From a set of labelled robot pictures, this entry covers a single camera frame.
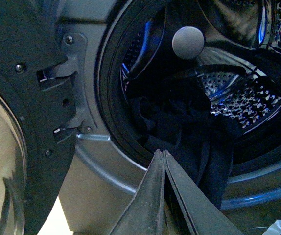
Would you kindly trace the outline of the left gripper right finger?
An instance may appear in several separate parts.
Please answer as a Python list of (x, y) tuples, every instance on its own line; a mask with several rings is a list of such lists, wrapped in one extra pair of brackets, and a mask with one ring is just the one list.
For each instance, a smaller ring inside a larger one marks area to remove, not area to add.
[(174, 157), (163, 151), (164, 166), (187, 228), (192, 235), (241, 235), (188, 176)]

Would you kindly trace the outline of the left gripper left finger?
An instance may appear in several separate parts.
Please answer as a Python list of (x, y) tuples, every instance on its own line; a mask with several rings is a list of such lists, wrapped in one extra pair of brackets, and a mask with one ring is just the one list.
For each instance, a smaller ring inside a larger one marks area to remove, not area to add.
[(161, 235), (164, 229), (165, 166), (161, 150), (157, 150), (139, 187), (112, 235)]

